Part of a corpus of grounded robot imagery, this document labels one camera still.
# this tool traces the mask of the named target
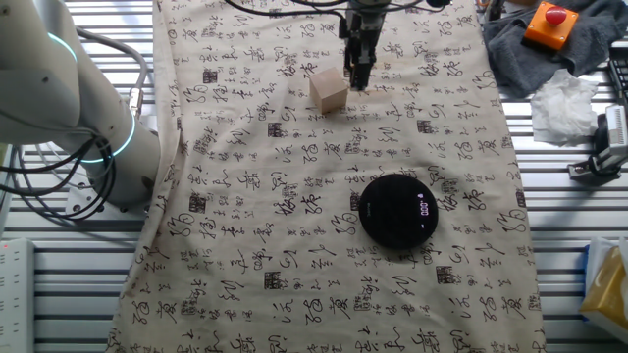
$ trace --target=white tissue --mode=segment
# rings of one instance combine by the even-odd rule
[[[591,98],[598,91],[595,82],[558,70],[532,97],[534,140],[567,142],[591,136],[598,127],[597,114],[591,109]]]

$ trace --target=printed calligraphy fabric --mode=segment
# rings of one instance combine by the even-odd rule
[[[163,0],[154,26],[161,181],[108,352],[545,351],[520,174],[471,2],[387,14],[369,88],[325,116],[308,77],[341,69],[338,18]],[[387,174],[438,199],[423,247],[384,249],[359,223],[360,193]]]

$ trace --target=plug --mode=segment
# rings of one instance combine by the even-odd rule
[[[133,117],[139,120],[141,115],[141,104],[144,101],[144,92],[139,88],[132,88],[129,95],[129,108]]]

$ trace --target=gray cloth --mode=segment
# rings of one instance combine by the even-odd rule
[[[497,82],[509,94],[525,97],[547,82],[558,69],[574,76],[593,70],[608,58],[610,44],[623,37],[628,26],[628,7],[621,0],[554,0],[579,14],[569,39],[555,53],[521,43],[536,8],[487,23],[484,41]]]

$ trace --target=red button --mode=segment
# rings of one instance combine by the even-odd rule
[[[567,18],[567,11],[560,6],[552,6],[546,11],[546,21],[550,25],[560,25]]]

